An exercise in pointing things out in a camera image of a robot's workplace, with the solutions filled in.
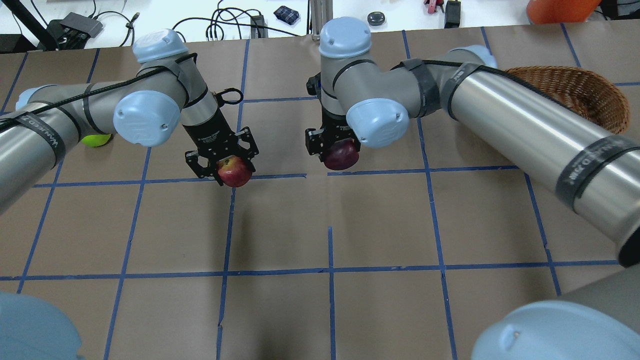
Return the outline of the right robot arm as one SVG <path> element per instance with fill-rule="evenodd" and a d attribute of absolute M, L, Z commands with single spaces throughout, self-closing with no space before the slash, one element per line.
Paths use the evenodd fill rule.
<path fill-rule="evenodd" d="M 482 45 L 381 71 L 358 18 L 331 19 L 318 40 L 321 70 L 307 91 L 320 100 L 323 124 L 306 131 L 311 155 L 326 162 L 346 141 L 389 146 L 411 118 L 442 109 L 615 243 L 622 271 L 510 312 L 478 337 L 473 360 L 639 358 L 638 141 L 499 70 Z"/>

